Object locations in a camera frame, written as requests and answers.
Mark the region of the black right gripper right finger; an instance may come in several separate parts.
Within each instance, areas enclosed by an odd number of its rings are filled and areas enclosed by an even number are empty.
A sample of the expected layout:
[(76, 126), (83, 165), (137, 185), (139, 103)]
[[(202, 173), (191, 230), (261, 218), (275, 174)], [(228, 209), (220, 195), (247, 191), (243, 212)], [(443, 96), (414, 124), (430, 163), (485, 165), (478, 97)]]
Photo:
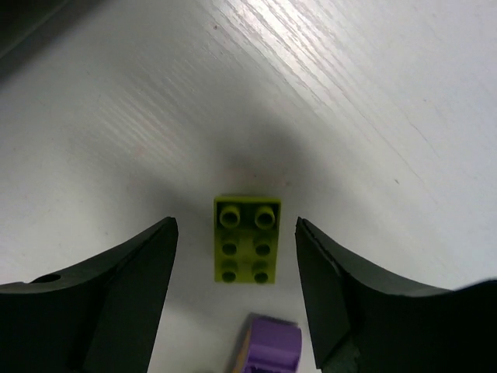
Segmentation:
[(299, 218), (297, 262), (323, 372), (494, 372), (496, 282), (457, 290), (410, 280)]

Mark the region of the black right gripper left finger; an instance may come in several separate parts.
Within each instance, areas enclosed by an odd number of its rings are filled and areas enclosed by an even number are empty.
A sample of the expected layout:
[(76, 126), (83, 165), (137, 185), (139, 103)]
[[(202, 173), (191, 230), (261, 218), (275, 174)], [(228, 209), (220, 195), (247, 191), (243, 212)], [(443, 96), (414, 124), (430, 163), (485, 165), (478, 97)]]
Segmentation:
[(176, 255), (164, 218), (29, 283), (1, 287), (3, 372), (146, 372)]

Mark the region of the purple curved lego brick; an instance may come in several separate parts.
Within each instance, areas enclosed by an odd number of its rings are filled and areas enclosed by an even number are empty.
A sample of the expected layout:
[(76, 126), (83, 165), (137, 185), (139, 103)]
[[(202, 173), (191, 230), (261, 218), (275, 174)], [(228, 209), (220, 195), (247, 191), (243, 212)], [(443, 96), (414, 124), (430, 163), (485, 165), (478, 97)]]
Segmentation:
[(295, 322), (251, 313), (247, 316), (226, 372), (296, 372), (303, 339)]

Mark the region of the lime long lego brick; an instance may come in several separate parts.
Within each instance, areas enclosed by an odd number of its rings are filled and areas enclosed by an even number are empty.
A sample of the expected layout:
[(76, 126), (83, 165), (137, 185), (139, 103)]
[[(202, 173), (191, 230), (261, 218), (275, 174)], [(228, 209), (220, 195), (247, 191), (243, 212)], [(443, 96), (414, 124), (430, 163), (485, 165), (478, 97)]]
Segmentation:
[(275, 197), (214, 198), (214, 280), (225, 284), (273, 284), (281, 201)]

